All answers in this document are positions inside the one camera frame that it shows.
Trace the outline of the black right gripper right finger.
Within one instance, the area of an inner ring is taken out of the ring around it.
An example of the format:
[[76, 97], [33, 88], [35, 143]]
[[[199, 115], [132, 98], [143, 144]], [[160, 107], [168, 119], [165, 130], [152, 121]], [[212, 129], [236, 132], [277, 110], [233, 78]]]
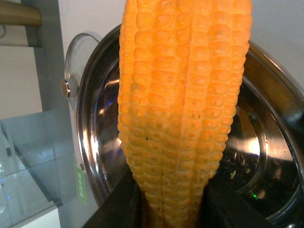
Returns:
[[273, 228], [218, 175], [209, 180], [201, 205], [203, 228]]

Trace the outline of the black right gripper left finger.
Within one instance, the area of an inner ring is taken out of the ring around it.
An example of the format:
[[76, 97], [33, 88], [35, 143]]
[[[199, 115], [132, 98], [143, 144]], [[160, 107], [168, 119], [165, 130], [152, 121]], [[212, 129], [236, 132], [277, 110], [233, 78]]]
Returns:
[[107, 200], [83, 225], [85, 228], [140, 228], [141, 191], [130, 170]]

